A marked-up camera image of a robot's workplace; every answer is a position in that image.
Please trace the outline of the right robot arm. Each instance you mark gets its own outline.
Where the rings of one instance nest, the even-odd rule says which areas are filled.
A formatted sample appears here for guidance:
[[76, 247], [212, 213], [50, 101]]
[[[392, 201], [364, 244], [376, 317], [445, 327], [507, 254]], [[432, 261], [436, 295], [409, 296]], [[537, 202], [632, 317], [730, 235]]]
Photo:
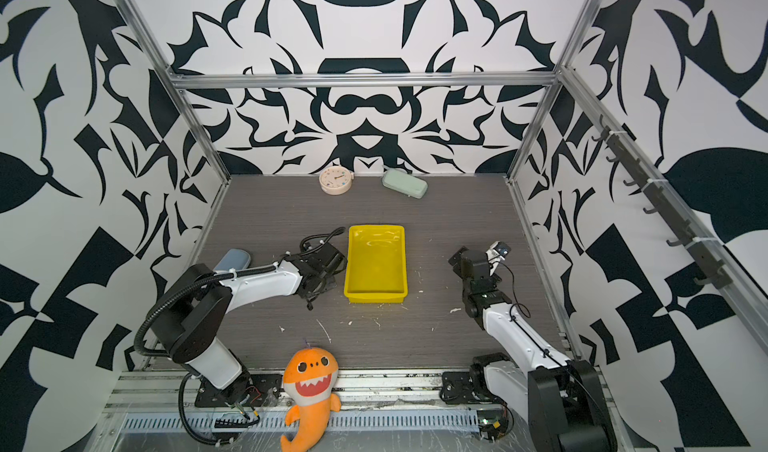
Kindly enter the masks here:
[[618, 439], [599, 375], [587, 361], [558, 351], [529, 324], [530, 312], [498, 286], [509, 246], [462, 247], [448, 260], [462, 282], [467, 315], [502, 352], [474, 359], [476, 395], [494, 400], [528, 426], [538, 451], [615, 451]]

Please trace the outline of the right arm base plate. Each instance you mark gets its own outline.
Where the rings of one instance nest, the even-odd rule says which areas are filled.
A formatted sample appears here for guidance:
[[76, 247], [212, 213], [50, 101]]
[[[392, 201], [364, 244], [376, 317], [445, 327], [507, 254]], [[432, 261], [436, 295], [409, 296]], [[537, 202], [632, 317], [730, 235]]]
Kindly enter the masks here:
[[479, 404], [492, 401], [484, 378], [476, 371], [446, 371], [441, 375], [440, 399], [448, 405]]

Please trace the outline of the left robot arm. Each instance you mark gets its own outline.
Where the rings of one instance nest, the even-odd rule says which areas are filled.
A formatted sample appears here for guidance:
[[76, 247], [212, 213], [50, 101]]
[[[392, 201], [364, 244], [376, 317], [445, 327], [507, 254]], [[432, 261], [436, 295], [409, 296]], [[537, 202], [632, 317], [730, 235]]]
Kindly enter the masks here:
[[267, 299], [297, 296], [313, 307], [331, 288], [346, 257], [324, 241], [298, 254], [246, 269], [187, 269], [136, 332], [136, 351], [166, 357], [218, 391], [246, 387], [246, 367], [218, 338], [227, 314]]

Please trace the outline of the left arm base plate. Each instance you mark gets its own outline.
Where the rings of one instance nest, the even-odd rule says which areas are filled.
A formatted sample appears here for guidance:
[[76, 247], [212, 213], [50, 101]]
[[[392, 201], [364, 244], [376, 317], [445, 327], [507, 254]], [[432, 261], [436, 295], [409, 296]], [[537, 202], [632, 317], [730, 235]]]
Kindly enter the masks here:
[[279, 373], [251, 374], [249, 379], [238, 377], [225, 389], [217, 389], [206, 378], [201, 379], [194, 405], [197, 408], [243, 407], [258, 408], [272, 404], [282, 391], [282, 375]]

